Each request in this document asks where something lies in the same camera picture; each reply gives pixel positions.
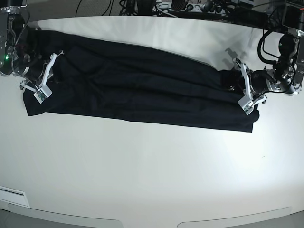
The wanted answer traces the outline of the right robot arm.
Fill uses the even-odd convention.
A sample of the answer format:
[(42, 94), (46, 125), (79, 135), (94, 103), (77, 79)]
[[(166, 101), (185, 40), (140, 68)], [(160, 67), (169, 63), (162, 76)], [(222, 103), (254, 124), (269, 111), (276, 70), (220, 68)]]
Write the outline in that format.
[(36, 30), (28, 26), (30, 12), (26, 0), (0, 2), (0, 75), (23, 78), (21, 89), (48, 95), (47, 81), (53, 76), (52, 67), (58, 53), (42, 55)]

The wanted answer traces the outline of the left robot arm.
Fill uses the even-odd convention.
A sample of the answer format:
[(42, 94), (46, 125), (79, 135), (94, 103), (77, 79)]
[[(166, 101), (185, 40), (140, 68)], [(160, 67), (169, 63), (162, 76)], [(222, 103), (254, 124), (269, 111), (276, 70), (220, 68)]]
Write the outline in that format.
[(277, 60), (265, 59), (262, 56), (263, 44), (267, 36), (276, 30), (269, 29), (259, 40), (257, 54), (259, 59), (271, 69), (251, 71), (238, 58), (235, 64), (244, 79), (241, 87), (244, 96), (238, 101), (242, 109), (250, 113), (255, 105), (264, 103), (267, 93), (296, 95), (302, 90), (304, 79), (304, 2), (287, 0), (279, 28), (286, 28), (280, 38)]

